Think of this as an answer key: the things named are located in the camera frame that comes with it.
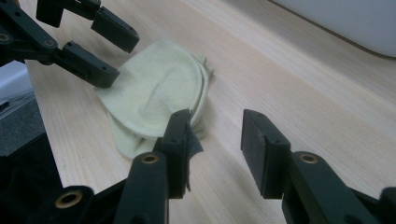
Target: light wooden surface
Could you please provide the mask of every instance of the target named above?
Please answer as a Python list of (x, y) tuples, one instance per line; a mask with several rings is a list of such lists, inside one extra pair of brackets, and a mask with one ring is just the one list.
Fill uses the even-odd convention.
[[(35, 16), (36, 1), (21, 1)], [(191, 188), (170, 202), (170, 223), (285, 223), (280, 201), (261, 198), (240, 151), (243, 109), (267, 115), (292, 150), (323, 157), (352, 188), (378, 197), (396, 186), (396, 60), (358, 49), (261, 0), (104, 0), (141, 37), (122, 52), (64, 13), (59, 43), (74, 40), (118, 67), (161, 37), (215, 68), (209, 84), (205, 152), (191, 160)], [(125, 178), (106, 111), (89, 84), (57, 65), (28, 62), (65, 186), (99, 192)]]

